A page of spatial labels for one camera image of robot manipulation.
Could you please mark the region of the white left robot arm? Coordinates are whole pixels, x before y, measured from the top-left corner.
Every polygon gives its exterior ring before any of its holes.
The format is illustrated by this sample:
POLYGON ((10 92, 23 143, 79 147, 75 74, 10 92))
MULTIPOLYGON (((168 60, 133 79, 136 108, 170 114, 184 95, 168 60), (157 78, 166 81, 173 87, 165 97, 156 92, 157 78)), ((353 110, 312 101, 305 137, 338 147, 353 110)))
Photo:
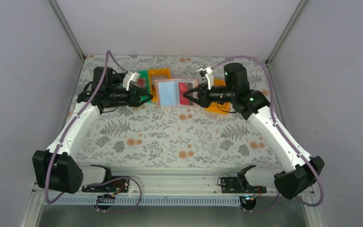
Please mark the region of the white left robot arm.
POLYGON ((93 79, 76 99, 72 116, 46 150, 33 157, 37 185, 46 190, 75 193, 80 187, 103 183, 109 168, 100 165, 80 167, 71 157, 79 151, 92 125, 110 108, 139 107, 153 96, 138 87, 139 72, 117 73, 110 67, 96 67, 93 79))

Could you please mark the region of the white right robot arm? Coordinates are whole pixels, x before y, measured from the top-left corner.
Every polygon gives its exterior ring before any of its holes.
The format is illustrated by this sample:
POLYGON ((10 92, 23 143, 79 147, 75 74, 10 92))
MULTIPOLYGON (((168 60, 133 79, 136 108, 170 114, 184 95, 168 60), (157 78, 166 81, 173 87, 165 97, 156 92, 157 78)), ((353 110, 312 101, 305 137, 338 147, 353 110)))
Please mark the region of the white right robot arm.
POLYGON ((255 165, 238 174, 242 188, 270 187, 286 199, 293 199, 307 188, 318 184, 320 197, 312 206, 319 206, 324 199, 320 173, 325 165, 320 156, 312 156, 292 137, 276 118, 273 105, 265 95, 250 87, 247 70, 241 63, 224 66, 225 85, 213 84, 212 69, 199 69, 207 81, 183 93, 183 97, 201 107, 212 103, 230 103, 235 112, 253 125, 265 138, 278 157, 281 169, 261 168, 255 165))

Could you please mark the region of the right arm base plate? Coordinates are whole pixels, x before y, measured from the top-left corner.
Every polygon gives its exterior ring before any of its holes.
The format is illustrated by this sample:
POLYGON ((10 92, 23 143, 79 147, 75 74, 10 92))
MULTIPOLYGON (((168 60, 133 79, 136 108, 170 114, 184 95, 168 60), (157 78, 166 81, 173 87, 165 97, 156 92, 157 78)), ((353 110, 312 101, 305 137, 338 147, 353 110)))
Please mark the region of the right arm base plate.
POLYGON ((233 193, 245 193, 245 194, 263 194, 267 193, 266 187, 262 186, 249 186, 247 183, 239 182, 237 177, 221 177, 220 186, 222 193, 233 194, 233 193))

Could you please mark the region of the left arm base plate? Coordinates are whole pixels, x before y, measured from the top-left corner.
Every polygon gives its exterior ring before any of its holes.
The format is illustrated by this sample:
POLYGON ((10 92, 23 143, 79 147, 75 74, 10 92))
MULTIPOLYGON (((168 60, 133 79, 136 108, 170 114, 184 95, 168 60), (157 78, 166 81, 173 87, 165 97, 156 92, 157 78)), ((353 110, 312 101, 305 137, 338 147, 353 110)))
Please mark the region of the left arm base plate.
POLYGON ((120 179, 111 183, 105 183, 102 186, 83 186, 82 192, 96 192, 96 193, 127 193, 129 190, 129 179, 120 179))

